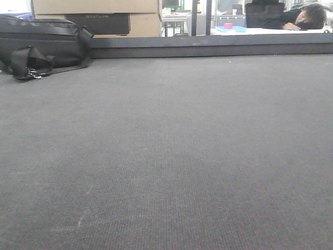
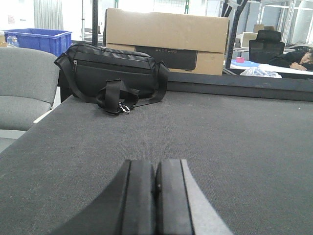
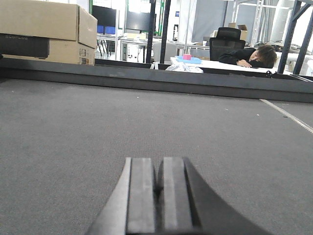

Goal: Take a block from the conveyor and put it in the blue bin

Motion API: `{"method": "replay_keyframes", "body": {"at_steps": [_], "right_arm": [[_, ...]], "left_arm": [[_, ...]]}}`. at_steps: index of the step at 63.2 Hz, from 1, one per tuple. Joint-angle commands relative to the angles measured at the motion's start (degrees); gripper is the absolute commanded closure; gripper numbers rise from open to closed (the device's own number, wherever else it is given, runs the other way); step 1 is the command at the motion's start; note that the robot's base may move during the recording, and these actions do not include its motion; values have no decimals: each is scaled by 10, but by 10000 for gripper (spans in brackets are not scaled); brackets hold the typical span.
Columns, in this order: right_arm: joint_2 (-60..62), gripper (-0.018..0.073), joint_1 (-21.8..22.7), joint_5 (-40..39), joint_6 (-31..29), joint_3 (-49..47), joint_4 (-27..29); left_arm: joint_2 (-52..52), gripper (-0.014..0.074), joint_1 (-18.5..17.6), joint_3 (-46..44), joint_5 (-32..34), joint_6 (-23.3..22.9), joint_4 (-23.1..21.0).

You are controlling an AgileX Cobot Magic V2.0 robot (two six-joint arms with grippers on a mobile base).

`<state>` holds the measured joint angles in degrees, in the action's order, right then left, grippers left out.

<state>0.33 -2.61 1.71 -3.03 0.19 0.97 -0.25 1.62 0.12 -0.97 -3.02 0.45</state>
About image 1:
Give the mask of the black fabric shoulder bag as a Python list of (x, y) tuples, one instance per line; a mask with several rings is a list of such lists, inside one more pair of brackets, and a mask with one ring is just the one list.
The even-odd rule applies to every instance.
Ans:
[(69, 20), (1, 15), (1, 71), (28, 81), (86, 68), (93, 36)]

